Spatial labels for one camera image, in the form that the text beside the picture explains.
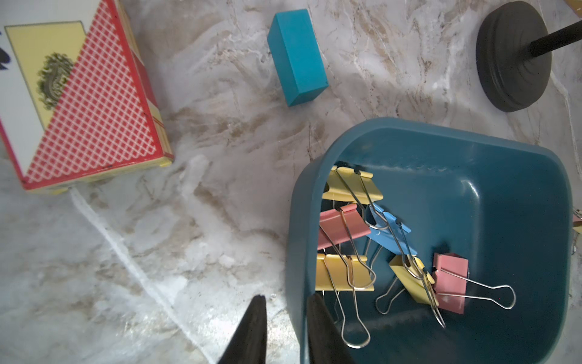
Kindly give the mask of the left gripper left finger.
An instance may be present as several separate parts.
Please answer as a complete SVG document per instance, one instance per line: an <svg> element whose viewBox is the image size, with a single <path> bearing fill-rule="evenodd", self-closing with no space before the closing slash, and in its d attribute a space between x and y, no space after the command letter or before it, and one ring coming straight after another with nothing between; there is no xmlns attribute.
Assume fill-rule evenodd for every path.
<svg viewBox="0 0 582 364"><path fill-rule="evenodd" d="M251 300L242 320L221 359L223 363L265 364L268 342L266 299L256 295Z"/></svg>

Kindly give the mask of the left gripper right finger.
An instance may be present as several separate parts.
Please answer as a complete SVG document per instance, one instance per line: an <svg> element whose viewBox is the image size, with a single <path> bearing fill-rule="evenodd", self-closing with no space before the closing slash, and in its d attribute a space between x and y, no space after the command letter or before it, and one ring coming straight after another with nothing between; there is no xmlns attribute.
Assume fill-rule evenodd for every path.
<svg viewBox="0 0 582 364"><path fill-rule="evenodd" d="M354 363L320 295L312 294L308 298L306 313L309 362Z"/></svg>

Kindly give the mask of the blue binder clip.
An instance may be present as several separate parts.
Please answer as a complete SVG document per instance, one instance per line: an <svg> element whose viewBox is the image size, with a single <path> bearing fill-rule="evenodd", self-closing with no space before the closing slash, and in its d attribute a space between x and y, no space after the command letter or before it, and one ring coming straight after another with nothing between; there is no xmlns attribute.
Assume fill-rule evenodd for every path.
<svg viewBox="0 0 582 364"><path fill-rule="evenodd" d="M382 248L385 248L397 256L418 255L418 252L412 248L407 241L407 235L411 233L412 230L405 224L402 224L397 217L381 208L376 203L371 203L371 205L366 207L365 222L371 229L371 233L366 236L365 256L368 255L371 241L374 241L380 246L377 248L374 256L368 260L371 277L375 278L373 265Z"/></svg>

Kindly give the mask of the teal plastic storage box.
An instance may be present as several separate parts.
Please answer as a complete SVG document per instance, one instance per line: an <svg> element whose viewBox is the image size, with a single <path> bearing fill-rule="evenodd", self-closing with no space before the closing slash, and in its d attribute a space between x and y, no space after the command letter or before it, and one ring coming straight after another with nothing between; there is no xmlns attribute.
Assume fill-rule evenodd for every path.
<svg viewBox="0 0 582 364"><path fill-rule="evenodd" d="M375 289L345 292L339 317L357 363L542 363L559 341L568 308L572 196L552 151L397 118L347 130L300 174L291 198L286 299L309 362L307 299L315 292L319 215L332 168L372 174L379 206L410 229L407 243L431 266L435 253L468 260L465 312L444 312L408 294L381 315L375 301L393 279L391 255L374 264Z"/></svg>

